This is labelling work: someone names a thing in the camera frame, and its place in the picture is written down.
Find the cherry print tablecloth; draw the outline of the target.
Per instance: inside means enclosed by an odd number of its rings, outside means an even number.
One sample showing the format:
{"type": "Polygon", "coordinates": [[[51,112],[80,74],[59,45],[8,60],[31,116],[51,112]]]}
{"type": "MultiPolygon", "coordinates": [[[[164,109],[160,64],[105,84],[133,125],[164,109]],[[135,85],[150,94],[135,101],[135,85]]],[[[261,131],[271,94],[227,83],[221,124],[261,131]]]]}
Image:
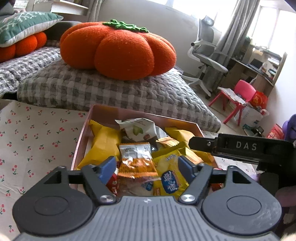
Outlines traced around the cherry print tablecloth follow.
{"type": "Polygon", "coordinates": [[[1,240],[19,234],[14,203],[55,167],[71,167],[86,116],[1,100],[1,240]]]}

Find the red gift bag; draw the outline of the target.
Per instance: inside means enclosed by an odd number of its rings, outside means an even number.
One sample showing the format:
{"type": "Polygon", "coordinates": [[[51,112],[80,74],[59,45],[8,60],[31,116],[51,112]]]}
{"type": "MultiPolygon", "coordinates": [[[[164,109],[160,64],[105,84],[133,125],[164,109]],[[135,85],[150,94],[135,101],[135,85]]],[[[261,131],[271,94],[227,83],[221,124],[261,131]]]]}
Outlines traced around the red gift bag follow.
{"type": "Polygon", "coordinates": [[[249,103],[257,110],[261,111],[263,109],[266,109],[268,102],[268,97],[260,91],[256,91],[252,99],[249,101],[249,103]]]}

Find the wooden desk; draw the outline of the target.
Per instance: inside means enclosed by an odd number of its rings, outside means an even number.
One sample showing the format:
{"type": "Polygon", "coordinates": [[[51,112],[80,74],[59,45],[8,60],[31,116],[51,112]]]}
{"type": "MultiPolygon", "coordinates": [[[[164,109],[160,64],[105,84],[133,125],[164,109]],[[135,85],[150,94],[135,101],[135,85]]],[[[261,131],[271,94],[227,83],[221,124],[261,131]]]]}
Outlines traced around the wooden desk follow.
{"type": "Polygon", "coordinates": [[[240,56],[230,59],[228,73],[222,79],[220,86],[233,89],[239,80],[250,83],[257,91],[269,96],[275,87],[282,68],[287,59],[287,53],[282,55],[267,49],[249,45],[240,56]]]}

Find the small orange plush cushion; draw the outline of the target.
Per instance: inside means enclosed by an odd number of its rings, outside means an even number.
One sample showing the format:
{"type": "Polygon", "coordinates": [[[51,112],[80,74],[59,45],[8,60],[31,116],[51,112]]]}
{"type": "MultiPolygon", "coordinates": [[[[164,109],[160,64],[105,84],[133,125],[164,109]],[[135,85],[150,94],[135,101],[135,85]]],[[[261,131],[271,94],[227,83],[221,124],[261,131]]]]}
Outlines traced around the small orange plush cushion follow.
{"type": "Polygon", "coordinates": [[[11,60],[15,57],[22,57],[30,54],[31,52],[44,47],[46,42],[46,34],[44,32],[39,32],[26,37],[11,46],[4,48],[1,47],[0,63],[11,60]]]}

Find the pink plastic chair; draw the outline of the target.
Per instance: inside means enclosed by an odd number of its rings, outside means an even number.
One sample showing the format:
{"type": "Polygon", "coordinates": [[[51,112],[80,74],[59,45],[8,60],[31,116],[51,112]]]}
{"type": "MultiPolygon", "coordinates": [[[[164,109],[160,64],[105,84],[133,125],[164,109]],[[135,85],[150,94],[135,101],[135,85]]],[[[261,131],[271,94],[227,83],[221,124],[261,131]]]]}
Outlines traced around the pink plastic chair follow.
{"type": "Polygon", "coordinates": [[[256,93],[256,89],[250,83],[247,83],[244,80],[239,80],[235,85],[234,90],[224,87],[218,87],[218,89],[218,95],[208,104],[208,107],[210,107],[215,101],[217,101],[219,97],[222,97],[222,109],[225,110],[226,101],[229,100],[235,105],[235,108],[232,113],[227,116],[223,123],[227,124],[227,122],[229,122],[229,120],[231,120],[238,113],[239,116],[237,125],[240,126],[242,111],[247,106],[248,102],[252,100],[253,96],[256,93]]]}

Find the yellow snack packet in box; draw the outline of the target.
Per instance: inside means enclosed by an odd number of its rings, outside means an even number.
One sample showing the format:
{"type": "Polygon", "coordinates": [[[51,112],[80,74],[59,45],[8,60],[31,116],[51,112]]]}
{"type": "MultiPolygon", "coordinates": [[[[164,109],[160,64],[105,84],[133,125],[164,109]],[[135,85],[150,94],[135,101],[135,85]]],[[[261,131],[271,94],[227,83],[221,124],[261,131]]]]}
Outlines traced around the yellow snack packet in box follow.
{"type": "Polygon", "coordinates": [[[103,126],[94,120],[89,121],[90,129],[94,135],[92,145],[88,153],[78,164],[77,168],[81,169],[86,165],[99,165],[108,157],[114,156],[116,166],[120,165],[119,144],[121,144],[121,131],[103,126]]]}

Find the pink cardboard box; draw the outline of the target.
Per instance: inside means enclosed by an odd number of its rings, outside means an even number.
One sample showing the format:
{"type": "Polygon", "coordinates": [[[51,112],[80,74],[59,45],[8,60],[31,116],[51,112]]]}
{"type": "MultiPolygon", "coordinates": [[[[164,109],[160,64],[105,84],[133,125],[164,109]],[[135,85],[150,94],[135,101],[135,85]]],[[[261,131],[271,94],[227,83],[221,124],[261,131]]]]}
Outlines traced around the pink cardboard box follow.
{"type": "Polygon", "coordinates": [[[109,180],[117,195],[179,197],[189,186],[178,159],[215,166],[211,154],[189,147],[201,136],[195,123],[139,111],[94,105],[79,137],[74,167],[116,158],[118,173],[109,180]]]}

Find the green leaf pattern cushion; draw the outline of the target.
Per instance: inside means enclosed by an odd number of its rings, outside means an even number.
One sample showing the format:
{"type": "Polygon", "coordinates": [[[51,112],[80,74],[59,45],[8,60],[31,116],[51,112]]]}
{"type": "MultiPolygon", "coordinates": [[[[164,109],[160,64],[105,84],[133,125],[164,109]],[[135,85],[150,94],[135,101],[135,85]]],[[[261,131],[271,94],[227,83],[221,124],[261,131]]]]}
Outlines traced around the green leaf pattern cushion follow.
{"type": "Polygon", "coordinates": [[[55,13],[26,11],[1,20],[1,47],[9,47],[31,35],[43,32],[63,17],[55,13]]]}

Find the white office chair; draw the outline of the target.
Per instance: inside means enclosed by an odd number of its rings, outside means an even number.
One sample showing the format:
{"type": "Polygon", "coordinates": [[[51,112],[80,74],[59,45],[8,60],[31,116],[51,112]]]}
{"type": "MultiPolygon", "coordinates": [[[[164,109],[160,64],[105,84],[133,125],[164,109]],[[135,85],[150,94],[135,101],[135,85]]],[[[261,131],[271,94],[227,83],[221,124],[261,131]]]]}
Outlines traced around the white office chair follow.
{"type": "Polygon", "coordinates": [[[184,80],[188,80],[188,85],[193,87],[198,85],[206,93],[206,99],[211,97],[211,91],[207,89],[203,80],[200,79],[202,73],[207,67],[212,67],[221,73],[227,73],[228,70],[217,61],[213,60],[214,54],[221,55],[222,53],[217,51],[217,43],[220,40],[221,32],[214,28],[214,20],[209,16],[205,16],[198,22],[198,33],[196,41],[191,43],[191,48],[187,52],[189,58],[201,62],[203,65],[196,77],[189,77],[182,75],[184,80]]]}

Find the grey checked blanket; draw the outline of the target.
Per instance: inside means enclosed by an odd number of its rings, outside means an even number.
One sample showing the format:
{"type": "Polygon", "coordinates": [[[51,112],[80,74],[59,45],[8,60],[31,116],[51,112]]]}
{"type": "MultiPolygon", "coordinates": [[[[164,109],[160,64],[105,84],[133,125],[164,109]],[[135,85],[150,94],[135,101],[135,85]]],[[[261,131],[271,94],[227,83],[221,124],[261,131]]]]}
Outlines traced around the grey checked blanket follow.
{"type": "Polygon", "coordinates": [[[1,97],[14,94],[18,85],[28,76],[59,59],[60,43],[48,40],[44,47],[32,53],[1,63],[1,97]]]}

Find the orange pumpkin plush cushion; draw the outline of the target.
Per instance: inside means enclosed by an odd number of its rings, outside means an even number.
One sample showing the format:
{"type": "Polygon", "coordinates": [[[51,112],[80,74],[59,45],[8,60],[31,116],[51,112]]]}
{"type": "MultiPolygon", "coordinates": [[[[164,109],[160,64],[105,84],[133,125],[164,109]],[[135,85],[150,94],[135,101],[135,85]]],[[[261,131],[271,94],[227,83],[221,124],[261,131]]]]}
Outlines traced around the orange pumpkin plush cushion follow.
{"type": "Polygon", "coordinates": [[[60,39],[60,51],[72,68],[96,69],[123,81],[161,75],[177,60],[173,45],[165,38],[115,19],[69,28],[60,39]]]}

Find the grey checked pillow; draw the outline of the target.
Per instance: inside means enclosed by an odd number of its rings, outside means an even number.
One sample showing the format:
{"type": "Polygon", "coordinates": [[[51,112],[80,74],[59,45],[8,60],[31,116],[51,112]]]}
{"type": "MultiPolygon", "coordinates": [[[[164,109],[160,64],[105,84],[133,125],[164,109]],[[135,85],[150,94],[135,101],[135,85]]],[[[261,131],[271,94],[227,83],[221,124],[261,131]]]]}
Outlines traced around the grey checked pillow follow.
{"type": "Polygon", "coordinates": [[[72,110],[94,104],[131,109],[197,123],[218,132],[221,121],[175,69],[135,81],[114,80],[94,70],[71,68],[62,59],[37,71],[18,86],[18,101],[72,110]]]}

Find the orange clear cake packet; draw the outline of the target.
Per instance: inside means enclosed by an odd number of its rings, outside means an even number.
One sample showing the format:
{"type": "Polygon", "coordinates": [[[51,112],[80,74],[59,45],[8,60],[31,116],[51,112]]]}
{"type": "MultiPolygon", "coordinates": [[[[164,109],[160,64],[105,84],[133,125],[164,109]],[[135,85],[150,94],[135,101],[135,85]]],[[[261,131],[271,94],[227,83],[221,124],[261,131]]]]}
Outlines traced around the orange clear cake packet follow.
{"type": "Polygon", "coordinates": [[[155,181],[160,180],[152,161],[150,143],[120,144],[119,196],[152,196],[155,181]]]}

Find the yellow blue cracker packet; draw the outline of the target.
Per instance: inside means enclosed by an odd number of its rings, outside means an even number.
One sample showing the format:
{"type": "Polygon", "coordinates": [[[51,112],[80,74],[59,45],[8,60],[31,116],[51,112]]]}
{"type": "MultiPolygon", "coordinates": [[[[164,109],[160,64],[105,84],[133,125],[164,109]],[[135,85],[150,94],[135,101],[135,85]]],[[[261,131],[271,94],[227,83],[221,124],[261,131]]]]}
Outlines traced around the yellow blue cracker packet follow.
{"type": "Polygon", "coordinates": [[[159,179],[153,183],[153,196],[173,196],[179,198],[189,186],[178,168],[180,152],[162,149],[152,153],[152,161],[159,179]]]}

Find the red snack packet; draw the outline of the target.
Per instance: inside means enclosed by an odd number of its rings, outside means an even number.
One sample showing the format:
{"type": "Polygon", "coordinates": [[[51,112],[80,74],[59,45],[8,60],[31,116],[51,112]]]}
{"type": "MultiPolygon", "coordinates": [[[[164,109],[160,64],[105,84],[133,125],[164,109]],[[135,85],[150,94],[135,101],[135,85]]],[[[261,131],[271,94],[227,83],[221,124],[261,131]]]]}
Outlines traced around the red snack packet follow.
{"type": "Polygon", "coordinates": [[[118,196],[118,189],[119,189],[119,183],[117,180],[117,174],[113,173],[110,180],[107,182],[106,187],[111,191],[112,194],[115,196],[118,196]]]}

